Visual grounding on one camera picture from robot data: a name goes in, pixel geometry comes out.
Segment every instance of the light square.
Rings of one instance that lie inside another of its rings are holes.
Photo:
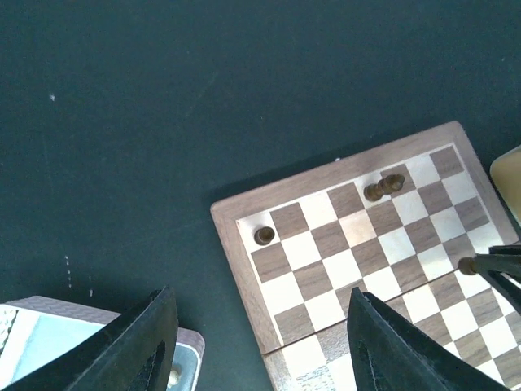
[[[373,293],[381,301],[387,301],[401,293],[400,285],[396,281],[391,267],[386,267],[367,275],[364,283],[369,292]]]
[[[378,204],[382,204],[383,202],[390,200],[391,196],[384,195],[378,201],[369,201],[364,196],[364,189],[372,185],[374,183],[378,183],[378,181],[382,179],[382,174],[379,171],[373,171],[372,173],[361,175],[354,180],[354,184],[357,187],[358,194],[360,195],[361,202],[364,204],[364,208],[370,208],[371,206],[375,206]]]
[[[474,185],[465,171],[443,179],[441,182],[445,186],[445,190],[453,205],[460,204],[476,196]]]
[[[275,231],[275,237],[270,244],[280,242],[280,237],[278,236],[278,232],[275,229],[274,220],[271,218],[271,214],[269,212],[256,213],[251,216],[241,218],[237,221],[237,227],[239,229],[239,233],[247,253],[253,253],[256,250],[260,250],[261,248],[265,247],[255,243],[255,240],[253,239],[255,232],[263,226],[270,226]]]
[[[394,265],[415,254],[413,245],[410,243],[409,236],[403,227],[379,236],[378,240],[382,245],[382,250],[389,261],[389,265]]]
[[[466,336],[478,328],[478,323],[476,323],[471,308],[466,301],[461,301],[441,311],[441,316],[453,340]]]
[[[454,270],[453,264],[441,244],[419,253],[418,260],[429,281]]]
[[[429,285],[423,285],[418,289],[406,293],[403,299],[413,323],[440,312],[440,307]]]
[[[282,349],[282,355],[287,370],[294,379],[326,365],[326,358],[316,336],[309,336],[286,346]]]
[[[454,275],[456,276],[466,299],[490,288],[490,284],[478,275],[464,275],[459,270],[454,272]]]
[[[492,292],[494,297],[496,297],[497,304],[499,305],[499,309],[503,315],[507,316],[508,314],[512,314],[515,311],[511,303],[506,300],[505,297],[501,295],[496,289],[492,288]]]
[[[449,351],[450,353],[452,353],[454,356],[456,356],[457,358],[461,358],[461,356],[459,355],[459,352],[458,352],[458,348],[456,347],[455,343],[450,342],[449,344],[445,345],[444,348],[447,351]]]
[[[440,180],[438,170],[429,155],[416,156],[405,165],[417,189]]]
[[[333,289],[345,287],[361,279],[360,269],[351,250],[325,258],[322,263],[326,267]]]
[[[316,332],[345,319],[335,291],[323,293],[306,301],[309,318]]]
[[[454,207],[433,214],[431,221],[442,243],[465,233],[465,228]]]
[[[301,199],[300,208],[310,230],[324,226],[337,219],[333,205],[326,192],[315,193]]]
[[[478,254],[488,254],[488,248],[503,245],[496,227],[490,222],[468,233],[472,247]]]
[[[392,202],[404,226],[411,222],[421,220],[428,215],[422,197],[420,197],[417,191],[409,191],[408,193],[399,195],[393,198]]]
[[[498,383],[503,384],[503,379],[501,378],[501,374],[499,373],[496,363],[493,360],[487,361],[487,362],[477,366],[476,369],[479,369],[485,375],[494,379]]]
[[[517,347],[514,335],[505,318],[499,318],[480,328],[481,336],[492,358]]]
[[[371,220],[365,210],[350,214],[339,220],[349,247],[357,246],[376,237]]]
[[[304,303],[304,298],[293,273],[287,273],[263,283],[262,296],[268,307],[268,312],[272,315],[280,314]]]
[[[351,354],[346,354],[327,364],[329,373],[339,391],[357,391],[355,373],[352,369]]]
[[[292,270],[297,270],[321,259],[310,231],[292,236],[281,243]]]

